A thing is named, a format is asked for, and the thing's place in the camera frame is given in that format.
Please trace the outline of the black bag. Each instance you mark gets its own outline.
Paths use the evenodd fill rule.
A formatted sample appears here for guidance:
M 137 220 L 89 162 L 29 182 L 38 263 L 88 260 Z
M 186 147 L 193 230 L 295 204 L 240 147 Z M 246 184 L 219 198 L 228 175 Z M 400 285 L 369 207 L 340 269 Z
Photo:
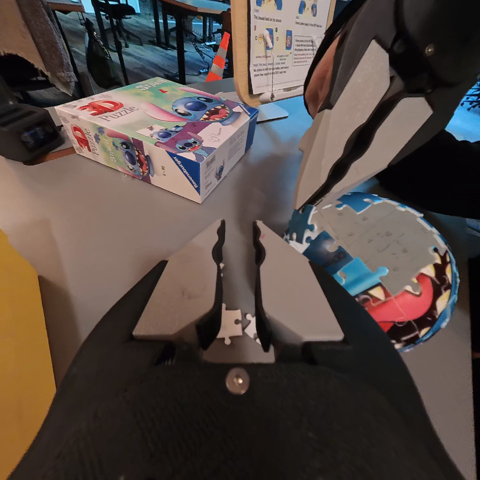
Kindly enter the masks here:
M 116 63 L 96 33 L 93 22 L 85 19 L 84 27 L 86 66 L 91 80 L 104 90 L 123 87 Z

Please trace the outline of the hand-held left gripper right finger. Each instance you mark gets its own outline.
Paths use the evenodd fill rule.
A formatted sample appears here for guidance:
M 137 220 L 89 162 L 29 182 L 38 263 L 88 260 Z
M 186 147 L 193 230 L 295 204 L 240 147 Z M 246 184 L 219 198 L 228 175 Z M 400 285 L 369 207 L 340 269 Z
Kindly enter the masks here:
M 344 333 L 307 258 L 260 220 L 253 222 L 253 245 L 255 322 L 263 350 L 343 341 Z

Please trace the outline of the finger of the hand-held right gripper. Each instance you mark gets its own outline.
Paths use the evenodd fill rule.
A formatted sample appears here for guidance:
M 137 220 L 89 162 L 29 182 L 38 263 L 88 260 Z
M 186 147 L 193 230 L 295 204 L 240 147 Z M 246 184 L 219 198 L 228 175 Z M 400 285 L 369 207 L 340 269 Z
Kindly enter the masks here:
M 293 208 L 314 202 L 311 197 L 327 185 L 333 165 L 348 140 L 367 122 L 390 86 L 388 53 L 373 39 L 337 102 L 319 112 L 299 143 L 303 152 Z
M 318 203 L 330 203 L 384 170 L 432 114 L 422 96 L 382 103 L 345 145 L 318 192 Z

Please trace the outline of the beige burlap cloth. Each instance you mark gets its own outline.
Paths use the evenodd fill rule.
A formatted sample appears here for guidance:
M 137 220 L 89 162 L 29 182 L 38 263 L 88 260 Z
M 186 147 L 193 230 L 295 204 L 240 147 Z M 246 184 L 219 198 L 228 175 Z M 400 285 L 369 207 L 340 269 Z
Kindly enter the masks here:
M 42 71 L 45 67 L 15 0 L 0 1 L 0 54 L 22 57 Z

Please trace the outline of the black device with display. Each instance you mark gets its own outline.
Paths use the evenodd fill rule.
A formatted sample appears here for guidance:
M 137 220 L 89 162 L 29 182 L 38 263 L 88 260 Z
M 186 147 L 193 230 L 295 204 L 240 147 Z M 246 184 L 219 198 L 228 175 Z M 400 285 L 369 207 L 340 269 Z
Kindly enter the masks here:
M 61 129 L 50 113 L 24 104 L 0 106 L 0 155 L 30 163 L 63 144 Z

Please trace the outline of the blue puzzle ball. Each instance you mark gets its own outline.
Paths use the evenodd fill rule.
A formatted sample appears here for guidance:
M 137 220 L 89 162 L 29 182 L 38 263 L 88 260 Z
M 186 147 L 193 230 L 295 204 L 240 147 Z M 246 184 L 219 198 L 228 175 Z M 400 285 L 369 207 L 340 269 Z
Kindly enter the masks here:
M 323 267 L 399 352 L 425 343 L 453 315 L 460 278 L 451 249 L 407 205 L 354 191 L 295 210 L 283 239 Z

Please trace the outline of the orange traffic cone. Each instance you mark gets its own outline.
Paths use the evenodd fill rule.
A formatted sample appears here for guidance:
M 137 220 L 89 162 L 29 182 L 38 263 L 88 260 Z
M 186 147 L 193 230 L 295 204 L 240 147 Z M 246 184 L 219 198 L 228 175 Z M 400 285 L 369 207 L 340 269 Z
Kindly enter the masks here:
M 224 70 L 227 61 L 227 52 L 230 44 L 231 34 L 225 31 L 218 46 L 216 55 L 212 60 L 212 65 L 208 71 L 206 82 L 220 81 L 223 79 Z

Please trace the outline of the wooden instruction board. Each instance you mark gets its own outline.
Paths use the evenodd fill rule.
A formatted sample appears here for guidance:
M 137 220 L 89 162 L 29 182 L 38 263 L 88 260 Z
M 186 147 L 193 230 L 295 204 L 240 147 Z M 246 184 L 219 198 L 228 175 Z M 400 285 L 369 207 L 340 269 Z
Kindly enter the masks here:
M 244 104 L 297 97 L 327 28 L 335 0 L 230 2 L 234 83 Z

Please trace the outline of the printed puzzle box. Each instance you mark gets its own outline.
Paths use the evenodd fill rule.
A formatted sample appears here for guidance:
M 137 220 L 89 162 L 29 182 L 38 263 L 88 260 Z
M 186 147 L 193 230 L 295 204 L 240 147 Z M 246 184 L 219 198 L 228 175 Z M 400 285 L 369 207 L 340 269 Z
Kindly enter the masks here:
M 259 113 L 159 77 L 55 110 L 77 154 L 198 204 L 252 146 Z

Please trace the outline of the white puzzle piece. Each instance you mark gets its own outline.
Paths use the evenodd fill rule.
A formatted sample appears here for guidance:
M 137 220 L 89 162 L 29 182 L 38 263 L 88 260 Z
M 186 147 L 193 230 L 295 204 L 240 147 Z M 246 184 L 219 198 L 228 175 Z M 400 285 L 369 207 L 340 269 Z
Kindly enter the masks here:
M 225 303 L 222 304 L 221 326 L 217 334 L 217 339 L 224 341 L 226 346 L 231 345 L 231 339 L 243 336 L 242 311 L 240 309 L 227 309 Z
M 245 320 L 247 321 L 247 325 L 243 328 L 243 332 L 250 337 L 253 341 L 257 344 L 261 345 L 257 328 L 256 328 L 256 317 L 255 315 L 251 315 L 249 313 L 245 314 Z

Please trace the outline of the black office chair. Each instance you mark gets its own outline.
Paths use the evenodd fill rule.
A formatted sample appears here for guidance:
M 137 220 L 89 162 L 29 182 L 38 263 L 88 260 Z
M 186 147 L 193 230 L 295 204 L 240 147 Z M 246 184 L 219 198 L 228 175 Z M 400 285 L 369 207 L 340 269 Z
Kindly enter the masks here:
M 137 39 L 139 45 L 143 46 L 141 37 L 127 30 L 123 25 L 123 20 L 128 20 L 136 15 L 135 8 L 128 1 L 92 0 L 91 3 L 99 27 L 100 38 L 108 49 L 110 49 L 107 37 L 108 31 L 118 34 L 119 38 L 124 41 L 124 47 L 126 48 L 129 48 L 128 40 L 131 40 L 131 38 Z

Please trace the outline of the grey knit cloth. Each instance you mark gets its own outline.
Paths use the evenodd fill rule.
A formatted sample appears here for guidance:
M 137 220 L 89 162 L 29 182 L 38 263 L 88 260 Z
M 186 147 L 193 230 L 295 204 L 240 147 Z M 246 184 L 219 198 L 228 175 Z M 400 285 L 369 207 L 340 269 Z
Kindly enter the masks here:
M 45 73 L 58 90 L 72 97 L 77 78 L 50 6 L 43 0 L 17 0 L 16 5 L 25 29 L 19 55 Z

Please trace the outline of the person's right forearm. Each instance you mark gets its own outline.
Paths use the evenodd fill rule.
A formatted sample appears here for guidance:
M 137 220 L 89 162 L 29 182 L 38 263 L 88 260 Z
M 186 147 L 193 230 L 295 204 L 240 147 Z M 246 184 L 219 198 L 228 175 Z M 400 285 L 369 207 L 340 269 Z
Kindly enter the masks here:
M 442 130 L 376 175 L 380 186 L 407 205 L 480 219 L 480 142 Z

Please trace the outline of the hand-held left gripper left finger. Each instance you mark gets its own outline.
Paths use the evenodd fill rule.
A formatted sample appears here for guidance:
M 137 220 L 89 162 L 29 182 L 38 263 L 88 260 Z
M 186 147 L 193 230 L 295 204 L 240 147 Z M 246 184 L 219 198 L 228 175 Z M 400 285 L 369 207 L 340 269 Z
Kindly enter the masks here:
M 168 258 L 135 339 L 210 347 L 221 327 L 225 233 L 225 220 L 217 219 Z

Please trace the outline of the person's right hand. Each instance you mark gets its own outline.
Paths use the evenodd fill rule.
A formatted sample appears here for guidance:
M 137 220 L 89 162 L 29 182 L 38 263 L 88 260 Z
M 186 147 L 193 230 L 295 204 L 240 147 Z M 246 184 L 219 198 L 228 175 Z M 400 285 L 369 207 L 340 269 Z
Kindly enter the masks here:
M 341 33 L 338 33 L 331 45 L 319 60 L 304 93 L 306 109 L 312 119 L 314 119 L 317 115 L 329 92 L 329 86 L 333 72 L 334 56 L 340 37 Z

